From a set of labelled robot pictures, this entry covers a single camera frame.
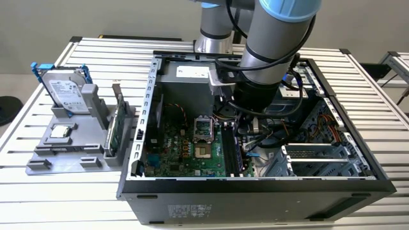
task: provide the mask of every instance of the aluminum extrusion table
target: aluminum extrusion table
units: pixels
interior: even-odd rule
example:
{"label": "aluminum extrusion table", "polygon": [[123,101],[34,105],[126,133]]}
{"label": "aluminum extrusion table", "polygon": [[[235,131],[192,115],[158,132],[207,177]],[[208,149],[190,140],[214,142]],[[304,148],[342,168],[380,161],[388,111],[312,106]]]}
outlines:
{"label": "aluminum extrusion table", "polygon": [[391,82],[392,84],[409,84],[409,53],[390,51],[379,63],[387,64],[403,78],[402,81]]}
{"label": "aluminum extrusion table", "polygon": [[[243,45],[235,46],[242,54]],[[86,63],[99,96],[116,104],[113,83],[120,83],[130,104],[142,105],[152,51],[192,51],[192,42],[83,38],[70,42],[57,66]],[[409,120],[355,57],[338,49],[304,48],[332,85],[338,98],[376,155],[398,193],[335,223],[320,225],[186,225],[164,228],[400,230],[409,229]],[[53,100],[37,88],[0,138],[0,229],[150,229],[140,226],[126,201],[116,200],[120,172],[27,176],[33,157],[53,118]]]}

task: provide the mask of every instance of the black cable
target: black cable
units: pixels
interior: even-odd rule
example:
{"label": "black cable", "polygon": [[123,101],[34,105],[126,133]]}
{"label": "black cable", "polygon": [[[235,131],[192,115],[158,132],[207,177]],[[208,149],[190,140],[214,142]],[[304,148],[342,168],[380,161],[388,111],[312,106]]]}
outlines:
{"label": "black cable", "polygon": [[251,147],[251,149],[246,152],[247,154],[258,147],[259,143],[262,143],[262,141],[264,141],[270,136],[270,134],[263,134],[256,138],[256,141],[254,143],[254,146]]}
{"label": "black cable", "polygon": [[303,129],[303,132],[306,134],[306,140],[304,142],[308,143],[310,142],[310,131],[307,129]]}
{"label": "black cable", "polygon": [[234,17],[234,14],[232,14],[232,9],[231,9],[231,0],[226,0],[226,8],[228,10],[228,15],[230,15],[230,18],[231,18],[231,22],[234,24],[234,27],[236,28],[236,30],[240,32],[242,36],[244,36],[246,38],[248,38],[248,35],[246,34],[246,32],[242,30],[242,28],[239,27],[236,21],[235,21],[235,17]]}
{"label": "black cable", "polygon": [[396,105],[400,105],[402,104],[402,102],[403,102],[403,100],[404,100],[404,96],[402,96],[402,98],[399,99],[399,101],[398,101],[398,103],[396,103]]}
{"label": "black cable", "polygon": [[291,83],[288,83],[287,81],[282,80],[282,84],[290,88],[291,90],[299,90],[298,87],[295,87]]}
{"label": "black cable", "polygon": [[296,107],[290,112],[276,113],[276,114],[266,114],[266,113],[255,112],[252,110],[248,110],[248,109],[240,107],[232,101],[228,101],[228,104],[235,109],[238,109],[242,112],[244,112],[246,114],[251,114],[251,115],[258,116],[258,117],[264,117],[264,118],[282,118],[282,117],[287,117],[287,116],[292,115],[300,109],[302,104],[303,104],[303,80],[302,79],[298,79],[298,84],[299,84],[299,92],[300,92],[300,94],[299,94],[299,103],[298,103]]}
{"label": "black cable", "polygon": [[396,78],[398,77],[398,74],[392,77],[392,78],[390,78],[390,80],[382,85],[382,88],[388,84],[388,82],[391,82],[391,80],[394,79],[394,78]]}
{"label": "black cable", "polygon": [[264,168],[266,168],[268,165],[272,164],[272,162],[274,162],[272,159],[274,159],[274,158],[271,158],[271,159],[268,160],[268,162],[266,163],[266,165],[262,167],[262,170],[259,171],[259,176],[262,176],[260,173],[263,172]]}
{"label": "black cable", "polygon": [[263,157],[260,157],[260,156],[256,156],[256,157],[259,157],[262,160],[264,160],[264,161],[268,161],[268,159],[266,159],[266,158],[263,158]]}
{"label": "black cable", "polygon": [[224,107],[226,107],[226,104],[222,105],[222,107],[219,108],[219,110],[216,112],[220,113],[220,111],[223,110]]}
{"label": "black cable", "polygon": [[220,58],[234,58],[234,57],[227,57],[227,56],[223,56],[223,57],[216,57],[215,58],[215,62],[222,66],[222,67],[226,67],[234,71],[255,71],[255,70],[263,70],[263,69],[267,69],[267,68],[271,68],[282,63],[284,63],[296,53],[298,51],[302,49],[302,47],[304,46],[308,38],[310,38],[310,35],[312,34],[312,31],[314,31],[314,28],[315,28],[315,19],[316,19],[316,16],[314,16],[312,18],[312,21],[310,23],[310,27],[308,27],[308,30],[306,32],[306,35],[302,39],[302,42],[300,44],[288,52],[288,54],[286,54],[279,60],[268,63],[267,65],[264,66],[255,66],[255,67],[238,67],[238,66],[231,66],[226,63],[223,63],[220,61]]}
{"label": "black cable", "polygon": [[276,148],[276,147],[280,147],[283,145],[287,144],[287,142],[296,137],[296,135],[303,132],[303,130],[299,130],[296,132],[294,132],[291,135],[288,135],[287,137],[284,137],[282,140],[279,140],[278,142],[272,143],[272,144],[258,144],[259,147],[264,148],[264,149],[272,149],[272,148]]}

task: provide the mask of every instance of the wire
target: wire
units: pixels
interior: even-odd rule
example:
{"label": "wire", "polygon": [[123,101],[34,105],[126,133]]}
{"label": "wire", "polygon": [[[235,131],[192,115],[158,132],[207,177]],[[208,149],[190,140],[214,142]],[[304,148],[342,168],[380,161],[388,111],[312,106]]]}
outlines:
{"label": "wire", "polygon": [[282,123],[283,123],[284,129],[286,129],[287,135],[290,135],[284,121],[282,121]]}
{"label": "wire", "polygon": [[402,104],[402,102],[403,102],[404,98],[406,98],[406,96],[402,96],[402,98],[399,99],[399,101],[398,101],[396,105],[400,105],[400,104]]}
{"label": "wire", "polygon": [[298,87],[295,87],[291,83],[288,83],[287,81],[282,80],[282,84],[290,88],[291,90],[299,90]]}
{"label": "wire", "polygon": [[303,132],[303,129],[299,129],[296,132],[294,132],[291,135],[288,135],[287,137],[284,137],[282,140],[279,140],[278,142],[272,143],[272,144],[262,144],[259,143],[258,146],[260,148],[264,148],[264,149],[272,149],[272,148],[276,148],[276,147],[280,147],[282,145],[284,145],[292,138],[295,138],[299,133]]}
{"label": "wire", "polygon": [[226,107],[226,104],[222,105],[222,107],[219,108],[219,110],[216,112],[220,113],[220,111],[223,110],[224,107]]}
{"label": "wire", "polygon": [[188,118],[184,108],[179,104],[166,104],[166,106],[176,106],[180,108],[182,112],[184,113],[184,119],[186,119],[186,126],[188,126]]}
{"label": "wire", "polygon": [[304,133],[306,133],[306,143],[310,143],[310,131],[307,129],[304,129]]}
{"label": "wire", "polygon": [[242,28],[239,27],[235,18],[234,18],[234,14],[232,14],[232,9],[231,9],[231,1],[232,0],[226,0],[226,8],[228,10],[228,15],[230,15],[230,19],[231,22],[234,24],[234,27],[236,28],[236,30],[240,32],[242,36],[244,36],[246,38],[248,38],[248,35],[246,34],[246,32],[242,30]]}
{"label": "wire", "polygon": [[262,177],[262,172],[263,172],[264,168],[266,168],[268,165],[271,165],[271,163],[272,163],[272,159],[270,159],[268,162],[266,163],[266,165],[262,167],[262,170],[259,171],[259,176],[260,176],[260,177]]}
{"label": "wire", "polygon": [[260,157],[260,156],[254,156],[254,157],[258,157],[258,158],[260,158],[260,159],[264,160],[264,161],[270,161],[270,159],[266,159],[266,158],[263,158],[263,157]]}
{"label": "wire", "polygon": [[394,78],[396,78],[398,77],[398,74],[392,77],[392,78],[390,78],[390,80],[382,85],[382,88],[388,84],[388,82],[391,82],[392,81],[392,79]]}
{"label": "wire", "polygon": [[312,31],[314,31],[314,28],[315,28],[315,19],[316,19],[316,15],[314,16],[312,18],[312,21],[310,23],[310,27],[308,27],[308,30],[306,32],[306,35],[302,39],[302,42],[300,44],[280,58],[278,59],[276,61],[268,63],[267,65],[264,66],[255,66],[255,67],[238,67],[238,66],[231,66],[226,63],[223,63],[220,61],[220,58],[230,58],[228,56],[223,56],[223,57],[216,57],[215,58],[215,62],[222,66],[222,67],[226,67],[234,71],[255,71],[255,70],[263,70],[263,69],[267,69],[267,68],[271,68],[284,62],[287,62],[287,60],[298,53],[298,51],[302,49],[302,47],[304,46],[308,38],[310,38],[310,35],[312,34]]}
{"label": "wire", "polygon": [[214,113],[214,116],[218,117],[218,119],[220,120],[234,120],[234,117],[223,117],[223,116],[216,115],[216,113]]}
{"label": "wire", "polygon": [[[324,114],[324,116],[326,116],[331,121],[335,121],[335,119],[332,118],[332,116],[330,116],[330,115],[327,115],[327,114]],[[336,137],[339,138],[339,142],[343,142],[342,136],[340,136],[340,134],[339,134],[339,132],[338,132],[335,126],[332,126],[332,130],[334,130],[334,133],[336,134]]]}
{"label": "wire", "polygon": [[271,133],[266,137],[264,137],[264,135],[262,135],[259,138],[256,138],[255,140],[251,141],[251,143],[255,144],[255,145],[251,147],[251,149],[247,151],[247,153],[251,152],[259,146],[262,141],[264,141],[266,139],[268,139],[274,135],[274,132],[275,131],[272,130]]}
{"label": "wire", "polygon": [[[328,119],[327,115],[320,114],[320,115],[319,115],[319,121],[318,121],[318,122],[319,122],[319,127],[322,126],[320,117],[323,117],[323,118],[326,119],[326,122],[328,122],[328,121],[330,121],[330,119]],[[334,136],[335,141],[336,141],[336,142],[340,142],[340,140],[339,140],[339,137],[338,137],[338,135],[336,135],[336,131],[335,131],[334,127],[331,127],[331,125],[327,125],[327,126],[328,126],[328,129],[330,129],[331,133],[332,133],[332,136]]]}
{"label": "wire", "polygon": [[318,126],[318,124],[311,124],[311,125],[308,126],[308,130],[312,130],[312,127],[314,127],[314,126],[316,126],[316,128],[315,128],[314,134],[311,135],[312,138],[314,138],[314,137],[316,136],[316,134],[319,133],[319,126]]}
{"label": "wire", "polygon": [[248,145],[256,143],[258,141],[259,141],[259,139],[255,139],[255,140],[252,140],[252,141],[244,143],[244,144],[243,144],[243,148],[247,148]]}

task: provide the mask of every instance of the white label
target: white label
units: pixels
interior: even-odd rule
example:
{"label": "white label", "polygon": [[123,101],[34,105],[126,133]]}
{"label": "white label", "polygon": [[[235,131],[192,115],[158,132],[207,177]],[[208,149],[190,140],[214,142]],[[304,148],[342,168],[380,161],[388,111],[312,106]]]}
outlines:
{"label": "white label", "polygon": [[67,148],[53,148],[53,151],[67,151]]}
{"label": "white label", "polygon": [[208,78],[210,67],[207,66],[179,66],[176,68],[179,78]]}
{"label": "white label", "polygon": [[212,205],[168,205],[171,218],[210,217]]}
{"label": "white label", "polygon": [[50,84],[65,109],[73,113],[89,112],[78,84],[70,80],[50,80]]}

